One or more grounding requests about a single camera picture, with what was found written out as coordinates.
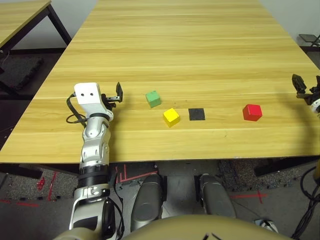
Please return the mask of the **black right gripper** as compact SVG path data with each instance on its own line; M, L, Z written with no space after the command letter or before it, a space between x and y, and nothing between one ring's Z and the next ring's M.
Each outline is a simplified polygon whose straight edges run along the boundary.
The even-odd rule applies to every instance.
M317 87L312 87L311 93L306 93L307 86L300 75L292 75L292 84L296 90L296 97L298 99L303 99L307 105L311 105L313 102L320 98L320 76L316 75Z

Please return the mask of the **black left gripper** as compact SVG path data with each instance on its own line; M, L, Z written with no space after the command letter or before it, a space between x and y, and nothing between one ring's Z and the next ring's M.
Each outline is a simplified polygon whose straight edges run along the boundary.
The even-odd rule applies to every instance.
M101 100L108 110L115 108L116 102L121 103L123 101L123 90L120 82L118 82L116 85L116 94L117 96L113 97L107 97L104 93L101 94Z

